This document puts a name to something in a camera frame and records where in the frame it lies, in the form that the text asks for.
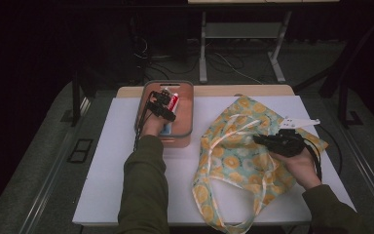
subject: white table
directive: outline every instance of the white table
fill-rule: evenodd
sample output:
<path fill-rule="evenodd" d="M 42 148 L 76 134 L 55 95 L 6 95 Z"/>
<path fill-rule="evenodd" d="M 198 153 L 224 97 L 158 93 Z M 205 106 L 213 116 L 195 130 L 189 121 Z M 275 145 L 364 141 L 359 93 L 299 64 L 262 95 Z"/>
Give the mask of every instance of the white table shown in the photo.
<path fill-rule="evenodd" d="M 169 186 L 168 222 L 170 225 L 204 225 L 191 192 L 199 164 L 200 137 L 210 123 L 237 97 L 195 97 L 191 143 L 181 149 L 166 148 L 166 177 Z M 298 96 L 253 97 L 281 116 L 309 118 Z M 123 166 L 132 152 L 135 133 L 133 120 L 139 97 L 114 98 L 85 182 L 73 222 L 82 225 L 117 225 L 123 189 Z M 315 128 L 305 128 L 317 135 Z M 326 153 L 321 155 L 323 183 L 330 185 L 339 200 L 354 205 Z M 251 212 L 250 194 L 227 183 L 214 181 L 214 193 L 227 222 L 243 221 Z M 301 196 L 304 189 L 295 185 L 280 195 L 254 220 L 255 224 L 302 224 L 311 220 Z"/>

